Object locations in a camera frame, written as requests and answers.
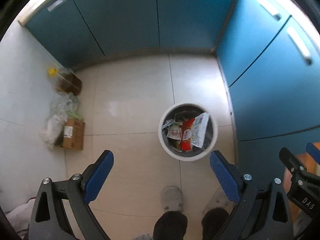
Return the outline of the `cooking oil bottle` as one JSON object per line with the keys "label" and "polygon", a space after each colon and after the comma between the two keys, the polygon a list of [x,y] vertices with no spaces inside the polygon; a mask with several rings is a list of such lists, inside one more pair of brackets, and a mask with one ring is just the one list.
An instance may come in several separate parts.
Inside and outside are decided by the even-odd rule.
{"label": "cooking oil bottle", "polygon": [[55,89],[57,92],[72,93],[74,96],[80,94],[82,81],[73,72],[59,68],[55,63],[49,66],[47,71],[49,77],[56,80]]}

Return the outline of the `brown cardboard box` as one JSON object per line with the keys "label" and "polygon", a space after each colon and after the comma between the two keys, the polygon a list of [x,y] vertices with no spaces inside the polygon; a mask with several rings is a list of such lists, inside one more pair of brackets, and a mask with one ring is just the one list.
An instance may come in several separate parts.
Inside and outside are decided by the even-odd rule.
{"label": "brown cardboard box", "polygon": [[67,119],[63,129],[62,147],[67,150],[83,150],[85,123],[78,119]]}

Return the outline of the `grey slipper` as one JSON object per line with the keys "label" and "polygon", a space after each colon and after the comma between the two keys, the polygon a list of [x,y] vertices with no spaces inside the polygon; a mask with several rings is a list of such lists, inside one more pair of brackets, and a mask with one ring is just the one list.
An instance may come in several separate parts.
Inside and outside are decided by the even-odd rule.
{"label": "grey slipper", "polygon": [[183,212],[183,199],[180,189],[176,186],[166,187],[161,192],[161,204],[164,212]]}
{"label": "grey slipper", "polygon": [[233,206],[234,203],[227,198],[222,187],[219,187],[213,194],[206,208],[204,209],[203,214],[205,215],[207,212],[215,208],[222,208],[226,210],[228,213],[231,213]]}

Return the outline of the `blue cabinet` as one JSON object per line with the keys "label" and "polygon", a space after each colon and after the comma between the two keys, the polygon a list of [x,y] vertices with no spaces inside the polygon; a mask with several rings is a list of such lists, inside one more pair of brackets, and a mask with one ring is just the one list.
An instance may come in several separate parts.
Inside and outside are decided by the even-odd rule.
{"label": "blue cabinet", "polygon": [[276,0],[42,0],[23,20],[65,67],[153,50],[217,52],[242,172],[282,176],[279,150],[319,140],[319,50]]}

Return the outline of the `green white sachet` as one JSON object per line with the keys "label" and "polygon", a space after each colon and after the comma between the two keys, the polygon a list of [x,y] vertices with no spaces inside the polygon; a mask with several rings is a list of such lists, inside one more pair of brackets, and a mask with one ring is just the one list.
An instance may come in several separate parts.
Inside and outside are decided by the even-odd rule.
{"label": "green white sachet", "polygon": [[182,122],[173,122],[169,125],[167,137],[172,140],[181,140]]}

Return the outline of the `red white snack wrapper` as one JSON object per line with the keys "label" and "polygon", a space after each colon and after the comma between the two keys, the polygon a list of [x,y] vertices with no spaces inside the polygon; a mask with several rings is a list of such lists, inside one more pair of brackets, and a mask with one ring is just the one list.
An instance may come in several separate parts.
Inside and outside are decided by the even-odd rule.
{"label": "red white snack wrapper", "polygon": [[195,121],[195,118],[191,118],[187,121],[184,121],[182,124],[182,136],[180,140],[180,148],[184,152],[189,152],[192,149],[191,141],[193,137],[192,127],[193,123]]}

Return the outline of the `clear plastic bags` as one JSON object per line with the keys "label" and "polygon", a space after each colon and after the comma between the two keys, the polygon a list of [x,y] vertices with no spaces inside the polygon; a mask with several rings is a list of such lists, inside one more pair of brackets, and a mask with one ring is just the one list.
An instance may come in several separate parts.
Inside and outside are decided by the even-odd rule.
{"label": "clear plastic bags", "polygon": [[83,120],[79,114],[79,99],[73,93],[58,92],[57,97],[50,103],[49,115],[40,137],[46,146],[52,149],[62,144],[62,135],[68,119]]}

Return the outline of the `right grey slipper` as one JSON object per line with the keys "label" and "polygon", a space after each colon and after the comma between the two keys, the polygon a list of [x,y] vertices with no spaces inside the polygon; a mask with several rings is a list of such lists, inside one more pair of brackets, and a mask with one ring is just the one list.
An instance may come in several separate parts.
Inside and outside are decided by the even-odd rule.
{"label": "right grey slipper", "polygon": [[222,187],[219,187],[213,194],[206,208],[204,209],[203,214],[205,215],[207,212],[215,208],[222,208],[226,210],[228,213],[231,213],[233,206],[234,203],[227,198]]}

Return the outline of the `left grey slipper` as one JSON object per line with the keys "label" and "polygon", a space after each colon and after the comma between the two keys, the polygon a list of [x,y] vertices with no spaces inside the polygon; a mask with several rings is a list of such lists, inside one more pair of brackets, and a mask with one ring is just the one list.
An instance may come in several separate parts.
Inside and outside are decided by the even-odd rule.
{"label": "left grey slipper", "polygon": [[166,187],[161,192],[161,204],[164,212],[183,212],[183,199],[180,189],[176,186]]}

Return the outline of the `white printed plastic bag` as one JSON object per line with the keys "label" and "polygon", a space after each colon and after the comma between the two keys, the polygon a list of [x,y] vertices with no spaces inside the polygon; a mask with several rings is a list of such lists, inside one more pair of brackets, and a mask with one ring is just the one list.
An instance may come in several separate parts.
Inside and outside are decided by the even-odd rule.
{"label": "white printed plastic bag", "polygon": [[209,113],[206,113],[206,112],[195,117],[195,120],[191,127],[191,131],[192,131],[191,144],[193,146],[198,148],[203,148],[208,121],[209,121]]}

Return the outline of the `small white sachet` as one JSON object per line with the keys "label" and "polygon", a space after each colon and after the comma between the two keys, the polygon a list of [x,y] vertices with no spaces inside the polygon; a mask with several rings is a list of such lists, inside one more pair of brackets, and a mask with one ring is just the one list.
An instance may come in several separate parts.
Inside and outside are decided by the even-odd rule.
{"label": "small white sachet", "polygon": [[162,125],[162,129],[166,129],[167,127],[169,127],[170,125],[174,124],[175,123],[175,120],[174,119],[169,119],[169,120],[166,120],[164,122],[164,124]]}

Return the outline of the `white round trash bin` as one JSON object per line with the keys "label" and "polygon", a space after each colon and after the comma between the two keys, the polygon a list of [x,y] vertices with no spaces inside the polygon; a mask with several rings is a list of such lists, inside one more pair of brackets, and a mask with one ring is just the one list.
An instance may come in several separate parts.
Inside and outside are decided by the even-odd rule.
{"label": "white round trash bin", "polygon": [[158,138],[168,155],[180,161],[196,161],[208,155],[218,136],[215,119],[194,103],[171,106],[163,114]]}

